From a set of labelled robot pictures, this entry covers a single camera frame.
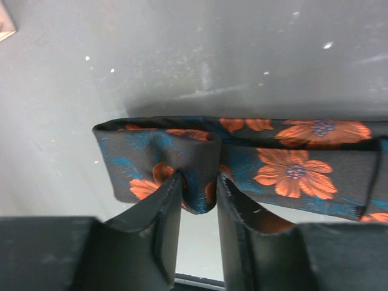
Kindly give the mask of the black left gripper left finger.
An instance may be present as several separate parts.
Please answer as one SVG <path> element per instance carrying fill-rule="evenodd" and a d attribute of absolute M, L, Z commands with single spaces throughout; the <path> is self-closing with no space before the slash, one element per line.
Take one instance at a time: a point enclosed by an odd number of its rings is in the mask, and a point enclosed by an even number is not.
<path fill-rule="evenodd" d="M 112 239 L 111 288 L 171 288 L 181 219 L 182 174 L 174 173 L 146 199 L 105 222 Z"/>

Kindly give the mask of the black orange floral tie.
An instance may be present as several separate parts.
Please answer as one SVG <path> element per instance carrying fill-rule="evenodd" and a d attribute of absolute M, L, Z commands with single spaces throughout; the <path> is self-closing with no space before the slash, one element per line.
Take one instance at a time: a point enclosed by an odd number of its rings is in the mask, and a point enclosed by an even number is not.
<path fill-rule="evenodd" d="M 387 122 L 159 116 L 95 125 L 115 198 L 134 203 L 175 172 L 183 207 L 207 213 L 223 173 L 257 202 L 387 221 Z"/>

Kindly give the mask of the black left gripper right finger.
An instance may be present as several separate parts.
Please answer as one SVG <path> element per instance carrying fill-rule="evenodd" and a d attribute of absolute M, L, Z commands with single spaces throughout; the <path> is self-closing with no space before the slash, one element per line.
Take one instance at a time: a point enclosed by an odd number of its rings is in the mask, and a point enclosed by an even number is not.
<path fill-rule="evenodd" d="M 295 290 L 294 223 L 255 202 L 225 174 L 218 176 L 217 208 L 226 290 Z"/>

